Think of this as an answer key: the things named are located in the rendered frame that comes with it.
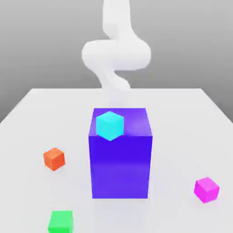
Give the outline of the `small cyan cube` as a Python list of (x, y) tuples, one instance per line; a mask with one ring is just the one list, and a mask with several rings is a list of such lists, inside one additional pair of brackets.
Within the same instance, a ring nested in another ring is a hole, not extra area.
[(124, 134), (124, 117), (108, 111), (96, 117), (96, 134), (112, 141)]

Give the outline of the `small orange cube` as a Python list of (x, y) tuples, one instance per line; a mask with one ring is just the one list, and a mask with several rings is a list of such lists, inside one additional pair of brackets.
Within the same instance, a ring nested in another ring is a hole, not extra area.
[(57, 148), (52, 148), (46, 151), (43, 154), (43, 157), (45, 165), (52, 171), (57, 170), (66, 163), (64, 152)]

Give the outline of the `small magenta cube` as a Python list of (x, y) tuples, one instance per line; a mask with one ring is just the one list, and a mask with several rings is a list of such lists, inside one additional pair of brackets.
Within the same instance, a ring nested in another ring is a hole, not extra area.
[(194, 194), (203, 202), (208, 203), (216, 200), (220, 187), (209, 177), (199, 179), (195, 182)]

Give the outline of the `small green cube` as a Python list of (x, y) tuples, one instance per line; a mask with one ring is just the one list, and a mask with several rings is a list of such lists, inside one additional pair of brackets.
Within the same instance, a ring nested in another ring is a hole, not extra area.
[(48, 225), (49, 233), (73, 233), (73, 212), (52, 211)]

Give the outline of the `large purple box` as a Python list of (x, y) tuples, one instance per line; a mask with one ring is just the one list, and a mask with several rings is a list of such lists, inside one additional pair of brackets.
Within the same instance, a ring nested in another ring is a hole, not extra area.
[[(106, 112), (124, 118), (124, 134), (112, 141), (96, 133)], [(88, 135), (93, 198), (148, 197), (152, 131), (145, 108), (94, 108)]]

